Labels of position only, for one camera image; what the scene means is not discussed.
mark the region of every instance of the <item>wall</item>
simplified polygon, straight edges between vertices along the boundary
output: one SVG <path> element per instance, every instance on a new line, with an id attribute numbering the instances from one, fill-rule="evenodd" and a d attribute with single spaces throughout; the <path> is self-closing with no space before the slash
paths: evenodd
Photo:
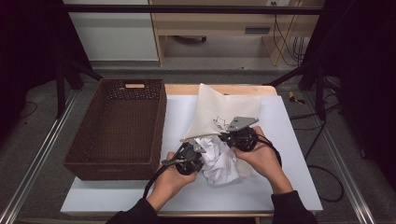
<path id="1" fill-rule="evenodd" d="M 147 5 L 147 0 L 64 0 L 65 4 Z M 69 13 L 90 61 L 158 61 L 148 13 Z"/>

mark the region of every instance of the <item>white table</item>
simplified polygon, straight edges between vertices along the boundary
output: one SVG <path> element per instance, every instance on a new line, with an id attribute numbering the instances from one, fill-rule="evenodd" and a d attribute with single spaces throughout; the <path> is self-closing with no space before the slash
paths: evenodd
<path id="1" fill-rule="evenodd" d="M 196 95 L 168 95 L 163 128 L 162 159 L 176 151 L 179 139 L 188 130 L 195 109 Z M 304 206 L 313 212 L 322 210 L 311 175 L 291 127 L 280 96 L 262 96 L 260 125 L 279 151 L 283 170 L 299 191 Z M 142 197 L 148 181 L 81 181 L 77 177 L 69 190 L 61 212 L 72 216 L 112 216 L 126 211 Z M 253 171 L 249 177 L 227 187 L 211 187 L 198 174 L 195 182 L 183 188 L 159 212 L 172 217 L 266 217 L 272 214 L 269 182 Z"/>

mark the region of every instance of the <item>black sleeve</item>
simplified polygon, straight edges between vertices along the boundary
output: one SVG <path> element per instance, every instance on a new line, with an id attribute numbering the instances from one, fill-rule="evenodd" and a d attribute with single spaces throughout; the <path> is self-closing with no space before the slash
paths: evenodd
<path id="1" fill-rule="evenodd" d="M 140 199 L 137 204 L 127 212 L 118 212 L 107 224 L 155 224 L 158 216 L 151 204 L 146 199 Z"/>
<path id="2" fill-rule="evenodd" d="M 273 224 L 318 223 L 314 214 L 305 209 L 296 190 L 285 194 L 273 194 L 271 198 L 275 208 Z"/>

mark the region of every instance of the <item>hand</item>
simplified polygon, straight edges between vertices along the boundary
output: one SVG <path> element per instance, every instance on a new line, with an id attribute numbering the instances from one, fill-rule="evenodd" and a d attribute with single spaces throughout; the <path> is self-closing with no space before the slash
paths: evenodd
<path id="1" fill-rule="evenodd" d="M 256 134 L 264 136 L 262 128 L 257 126 L 253 128 Z M 270 182 L 274 194 L 287 193 L 293 191 L 291 183 L 283 173 L 282 167 L 280 167 L 277 161 L 275 152 L 265 145 L 264 143 L 258 142 L 257 146 L 249 152 L 244 152 L 236 147 L 232 148 L 236 158 L 246 161 L 249 163 L 254 170 L 260 175 L 263 175 Z"/>
<path id="2" fill-rule="evenodd" d="M 168 152 L 166 159 L 171 160 L 175 152 Z M 198 172 L 191 175 L 181 175 L 176 166 L 169 166 L 154 183 L 154 189 L 147 200 L 156 210 L 160 209 L 186 185 L 195 180 Z"/>

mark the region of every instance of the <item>basket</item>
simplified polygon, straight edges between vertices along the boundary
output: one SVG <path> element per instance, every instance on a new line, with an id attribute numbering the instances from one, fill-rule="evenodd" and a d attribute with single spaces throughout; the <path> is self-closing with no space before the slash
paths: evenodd
<path id="1" fill-rule="evenodd" d="M 166 93 L 161 79 L 102 79 L 64 166 L 81 180 L 150 179 L 158 169 Z"/>

